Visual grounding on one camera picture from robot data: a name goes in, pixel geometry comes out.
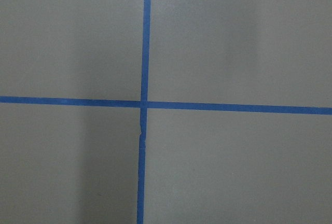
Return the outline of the blue tape line crosswise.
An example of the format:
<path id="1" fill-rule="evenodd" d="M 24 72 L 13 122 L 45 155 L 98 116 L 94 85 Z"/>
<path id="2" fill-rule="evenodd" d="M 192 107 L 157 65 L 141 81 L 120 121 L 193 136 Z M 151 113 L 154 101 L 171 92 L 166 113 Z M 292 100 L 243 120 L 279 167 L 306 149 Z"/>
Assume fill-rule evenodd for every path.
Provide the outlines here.
<path id="1" fill-rule="evenodd" d="M 185 103 L 185 102 L 153 102 L 127 100 L 93 100 L 67 99 L 52 97 L 23 97 L 1 96 L 1 103 L 40 104 L 40 105 L 68 105 L 68 106 L 96 106 L 96 107 L 124 107 L 151 109 L 183 109 L 183 110 L 215 110 L 249 113 L 280 113 L 280 114 L 308 114 L 331 115 L 330 107 L 305 106 L 274 106 L 274 105 L 244 105 L 244 104 L 216 104 L 216 103 Z"/>

